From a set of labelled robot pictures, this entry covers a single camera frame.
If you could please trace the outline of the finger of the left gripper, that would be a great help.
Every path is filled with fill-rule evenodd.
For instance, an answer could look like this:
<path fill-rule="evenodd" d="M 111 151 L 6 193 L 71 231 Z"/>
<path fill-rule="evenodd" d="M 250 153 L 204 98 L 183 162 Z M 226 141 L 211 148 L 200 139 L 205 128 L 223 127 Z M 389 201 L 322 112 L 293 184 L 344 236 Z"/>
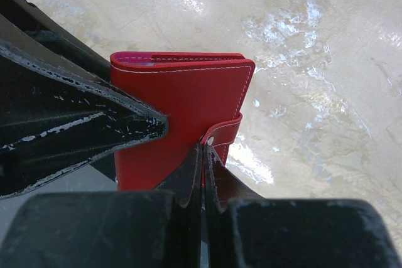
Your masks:
<path fill-rule="evenodd" d="M 1 42 L 1 198 L 167 131 L 164 114 L 109 83 L 57 56 L 44 62 Z"/>

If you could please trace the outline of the red leather card holder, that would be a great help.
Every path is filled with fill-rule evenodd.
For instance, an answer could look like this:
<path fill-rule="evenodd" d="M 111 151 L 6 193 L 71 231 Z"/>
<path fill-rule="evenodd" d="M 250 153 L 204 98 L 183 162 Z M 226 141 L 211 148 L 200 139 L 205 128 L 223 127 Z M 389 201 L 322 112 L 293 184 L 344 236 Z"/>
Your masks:
<path fill-rule="evenodd" d="M 111 82 L 167 116 L 165 137 L 115 153 L 121 191 L 150 190 L 196 144 L 226 161 L 242 121 L 255 63 L 239 53 L 113 53 Z"/>

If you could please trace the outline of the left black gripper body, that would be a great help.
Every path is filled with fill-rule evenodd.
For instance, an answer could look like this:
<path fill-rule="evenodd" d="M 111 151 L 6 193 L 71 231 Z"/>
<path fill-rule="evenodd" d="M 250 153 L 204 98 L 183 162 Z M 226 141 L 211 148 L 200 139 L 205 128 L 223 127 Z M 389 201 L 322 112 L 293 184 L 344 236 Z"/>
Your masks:
<path fill-rule="evenodd" d="M 108 78 L 105 59 L 27 0 L 1 0 L 2 41 L 8 41 L 44 62 L 57 56 L 94 77 Z"/>

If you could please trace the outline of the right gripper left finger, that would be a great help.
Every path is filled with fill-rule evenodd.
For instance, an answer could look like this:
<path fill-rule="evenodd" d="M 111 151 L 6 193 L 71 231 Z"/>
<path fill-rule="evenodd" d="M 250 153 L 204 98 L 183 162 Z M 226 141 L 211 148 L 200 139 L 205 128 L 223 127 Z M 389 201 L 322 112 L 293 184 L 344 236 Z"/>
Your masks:
<path fill-rule="evenodd" d="M 2 267 L 198 267 L 202 146 L 156 189 L 46 193 L 19 209 Z"/>

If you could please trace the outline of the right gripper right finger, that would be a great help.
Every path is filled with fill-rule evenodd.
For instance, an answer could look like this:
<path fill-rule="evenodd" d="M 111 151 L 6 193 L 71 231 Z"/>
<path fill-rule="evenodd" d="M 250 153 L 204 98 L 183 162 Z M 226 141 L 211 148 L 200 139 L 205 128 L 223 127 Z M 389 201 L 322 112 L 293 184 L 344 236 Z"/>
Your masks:
<path fill-rule="evenodd" d="M 400 267 L 383 219 L 360 199 L 264 198 L 204 147 L 211 267 Z"/>

